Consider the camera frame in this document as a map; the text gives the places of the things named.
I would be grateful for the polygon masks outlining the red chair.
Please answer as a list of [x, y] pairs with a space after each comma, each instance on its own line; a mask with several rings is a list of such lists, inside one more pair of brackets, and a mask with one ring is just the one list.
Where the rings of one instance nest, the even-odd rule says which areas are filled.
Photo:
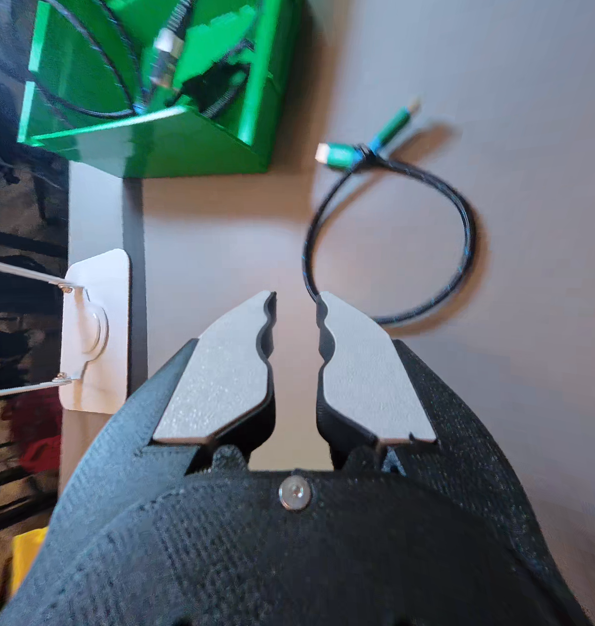
[[63, 410], [57, 388], [12, 395], [2, 419], [9, 421], [21, 468], [28, 474], [60, 466]]

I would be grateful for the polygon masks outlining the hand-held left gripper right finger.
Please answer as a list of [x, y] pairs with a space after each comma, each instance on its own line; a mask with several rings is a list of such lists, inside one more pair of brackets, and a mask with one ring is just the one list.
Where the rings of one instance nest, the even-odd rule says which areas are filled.
[[316, 422], [333, 451], [422, 442], [437, 434], [389, 334], [331, 292], [317, 297]]

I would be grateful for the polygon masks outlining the black HDMI cable green plug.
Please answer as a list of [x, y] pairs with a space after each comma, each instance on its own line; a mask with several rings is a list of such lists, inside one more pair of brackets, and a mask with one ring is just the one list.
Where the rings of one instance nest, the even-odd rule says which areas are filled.
[[388, 316], [372, 317], [373, 321], [381, 327], [402, 327], [416, 322], [437, 310], [470, 277], [478, 245], [474, 209], [463, 194], [440, 177], [418, 166], [411, 165], [405, 161], [385, 158], [382, 155], [382, 151], [411, 123], [411, 120], [418, 114], [420, 107], [421, 102], [419, 99], [415, 99], [412, 103], [402, 107], [367, 143], [320, 143], [316, 150], [315, 159], [318, 163], [327, 168], [341, 171], [342, 175], [333, 184], [314, 213], [306, 231], [302, 247], [302, 277], [309, 296], [313, 301], [316, 301], [319, 296], [314, 277], [314, 254], [317, 237], [324, 224], [329, 205], [351, 177], [371, 170], [381, 170], [404, 176], [442, 195], [453, 205], [461, 219], [463, 226], [463, 251], [450, 280], [434, 296], [416, 307]]

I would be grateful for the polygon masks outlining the yellow plastic bin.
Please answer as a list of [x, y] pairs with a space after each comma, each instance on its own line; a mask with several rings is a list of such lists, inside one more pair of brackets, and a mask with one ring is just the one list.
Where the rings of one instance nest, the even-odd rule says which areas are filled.
[[30, 571], [49, 527], [37, 528], [13, 537], [9, 593], [14, 596]]

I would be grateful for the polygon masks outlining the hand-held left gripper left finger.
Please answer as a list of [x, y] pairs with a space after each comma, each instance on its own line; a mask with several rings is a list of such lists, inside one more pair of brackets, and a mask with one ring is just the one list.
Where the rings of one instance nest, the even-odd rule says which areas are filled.
[[209, 448], [270, 404], [276, 302], [275, 292], [261, 291], [201, 334], [156, 426], [154, 442]]

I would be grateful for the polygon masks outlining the green plastic bin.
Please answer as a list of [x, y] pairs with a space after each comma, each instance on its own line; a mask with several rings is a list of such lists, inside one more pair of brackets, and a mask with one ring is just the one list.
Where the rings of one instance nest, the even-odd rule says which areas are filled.
[[[96, 112], [128, 108], [123, 91], [82, 35], [47, 1], [39, 1], [27, 70], [52, 93]], [[94, 1], [59, 1], [90, 30], [138, 98], [133, 65], [120, 36]], [[152, 46], [178, 1], [107, 1], [123, 24], [140, 61], [145, 84], [154, 59]], [[202, 74], [241, 39], [258, 1], [196, 1], [173, 87]], [[159, 88], [145, 114], [103, 121], [48, 106], [26, 82], [18, 141], [119, 178], [166, 178], [262, 173], [267, 170], [284, 101], [303, 1], [261, 1], [255, 51], [245, 89], [215, 120], [182, 98], [167, 108], [172, 92]]]

